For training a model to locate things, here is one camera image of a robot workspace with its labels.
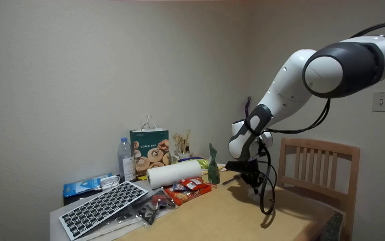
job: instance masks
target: chair backrest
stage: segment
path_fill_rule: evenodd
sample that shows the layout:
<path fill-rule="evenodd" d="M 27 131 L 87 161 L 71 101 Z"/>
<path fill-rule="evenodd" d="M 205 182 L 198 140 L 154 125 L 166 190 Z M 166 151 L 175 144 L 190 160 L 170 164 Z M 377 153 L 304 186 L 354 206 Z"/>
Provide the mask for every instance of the chair backrest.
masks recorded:
<path fill-rule="evenodd" d="M 277 183 L 342 210 L 345 218 L 341 238 L 350 239 L 358 161 L 360 148 L 354 145 L 318 139 L 284 137 Z"/>

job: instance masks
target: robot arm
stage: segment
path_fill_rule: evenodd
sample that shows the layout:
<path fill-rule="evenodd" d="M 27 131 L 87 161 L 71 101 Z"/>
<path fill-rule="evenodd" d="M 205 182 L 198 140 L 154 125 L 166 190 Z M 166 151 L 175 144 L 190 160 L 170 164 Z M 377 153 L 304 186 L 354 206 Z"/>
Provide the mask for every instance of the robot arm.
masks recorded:
<path fill-rule="evenodd" d="M 269 125 L 297 112 L 312 95 L 342 97 L 385 78 L 385 36 L 358 36 L 320 50 L 294 52 L 246 119 L 233 124 L 230 153 L 249 160 L 250 145 Z"/>

